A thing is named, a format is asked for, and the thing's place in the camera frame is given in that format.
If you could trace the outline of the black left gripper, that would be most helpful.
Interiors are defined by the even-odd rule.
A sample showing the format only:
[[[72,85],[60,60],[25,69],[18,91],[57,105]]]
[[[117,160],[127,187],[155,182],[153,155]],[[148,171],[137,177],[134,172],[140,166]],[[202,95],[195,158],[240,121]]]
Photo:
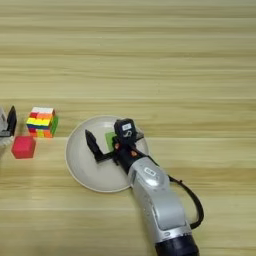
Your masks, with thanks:
[[[16,124],[17,124],[17,116],[16,116],[16,109],[14,106],[11,107],[8,118],[7,118],[7,131],[1,131],[0,132],[0,138],[5,138],[5,137],[11,137],[15,133],[16,129]]]

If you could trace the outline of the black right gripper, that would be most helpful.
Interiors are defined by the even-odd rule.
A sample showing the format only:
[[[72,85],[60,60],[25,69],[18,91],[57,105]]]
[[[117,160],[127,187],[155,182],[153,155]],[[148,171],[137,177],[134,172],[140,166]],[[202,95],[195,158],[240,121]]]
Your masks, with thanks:
[[[144,138],[144,133],[136,129],[135,132],[135,139],[130,142],[122,142],[118,135],[114,135],[111,138],[113,149],[108,153],[103,153],[100,150],[95,136],[89,130],[85,130],[85,137],[97,163],[112,159],[116,165],[120,165],[125,173],[128,174],[130,167],[137,160],[146,157],[146,154],[138,150],[136,146],[136,142]]]

